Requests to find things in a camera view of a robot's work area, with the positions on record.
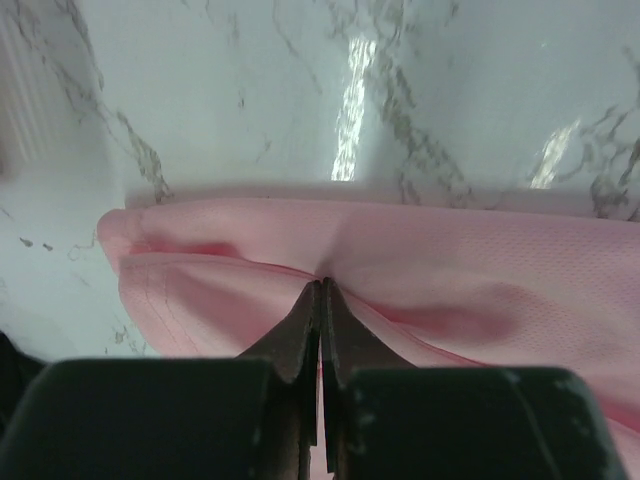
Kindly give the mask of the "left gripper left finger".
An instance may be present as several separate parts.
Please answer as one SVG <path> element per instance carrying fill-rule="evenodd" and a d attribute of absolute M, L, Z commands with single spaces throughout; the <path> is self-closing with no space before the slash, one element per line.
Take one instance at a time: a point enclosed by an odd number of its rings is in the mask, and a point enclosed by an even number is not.
<path fill-rule="evenodd" d="M 234 362 L 236 479 L 307 479 L 317 444 L 321 286 L 305 285 L 290 312 Z"/>

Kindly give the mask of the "pink t shirt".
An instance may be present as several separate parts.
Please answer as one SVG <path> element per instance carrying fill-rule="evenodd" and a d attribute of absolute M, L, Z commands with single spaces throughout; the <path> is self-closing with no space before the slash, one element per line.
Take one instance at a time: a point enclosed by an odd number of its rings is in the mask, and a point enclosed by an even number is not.
<path fill-rule="evenodd" d="M 145 340 L 234 356 L 329 277 L 421 366 L 550 365 L 596 394 L 639 475 L 639 227 L 513 212 L 293 199 L 114 210 L 97 238 Z"/>

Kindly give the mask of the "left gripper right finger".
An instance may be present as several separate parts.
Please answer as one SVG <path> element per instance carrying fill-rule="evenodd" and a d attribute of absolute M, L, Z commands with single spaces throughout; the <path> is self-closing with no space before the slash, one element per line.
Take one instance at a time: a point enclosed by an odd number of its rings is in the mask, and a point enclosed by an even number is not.
<path fill-rule="evenodd" d="M 321 353 L 328 470 L 414 478 L 418 370 L 356 317 L 331 278 L 322 282 Z"/>

